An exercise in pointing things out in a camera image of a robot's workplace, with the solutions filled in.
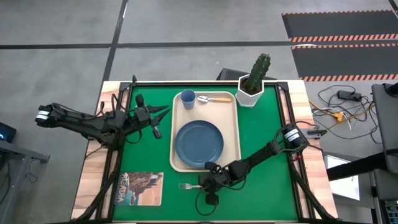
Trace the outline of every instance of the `white planter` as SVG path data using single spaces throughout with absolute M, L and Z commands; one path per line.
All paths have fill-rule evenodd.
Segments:
M 254 95 L 249 95 L 249 94 L 243 92 L 241 90 L 241 82 L 248 76 L 249 76 L 249 74 L 239 78 L 238 91 L 236 92 L 235 97 L 236 97 L 239 105 L 241 105 L 243 107 L 252 108 L 254 105 L 256 105 L 257 100 L 260 98 L 260 96 L 264 92 L 264 85 L 261 85 L 261 91 Z

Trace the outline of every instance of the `book cover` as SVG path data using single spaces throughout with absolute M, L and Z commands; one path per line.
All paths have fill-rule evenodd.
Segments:
M 162 203 L 163 172 L 120 174 L 115 205 L 159 206 Z

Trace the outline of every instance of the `silver fork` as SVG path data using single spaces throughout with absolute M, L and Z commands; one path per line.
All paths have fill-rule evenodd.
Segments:
M 178 184 L 178 188 L 180 190 L 190 190 L 192 188 L 201 188 L 200 185 L 192 185 L 192 184 Z

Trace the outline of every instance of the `potted cactus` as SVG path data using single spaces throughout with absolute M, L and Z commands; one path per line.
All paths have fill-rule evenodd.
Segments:
M 250 74 L 239 78 L 238 91 L 235 94 L 238 103 L 244 107 L 253 107 L 264 92 L 262 79 L 266 75 L 271 58 L 269 54 L 261 54 Z

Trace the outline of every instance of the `cactus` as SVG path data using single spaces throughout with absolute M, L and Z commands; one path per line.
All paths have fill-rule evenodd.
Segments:
M 254 95 L 261 91 L 262 79 L 266 75 L 271 58 L 269 54 L 261 54 L 250 72 L 249 78 L 243 83 L 244 91 L 250 95 Z

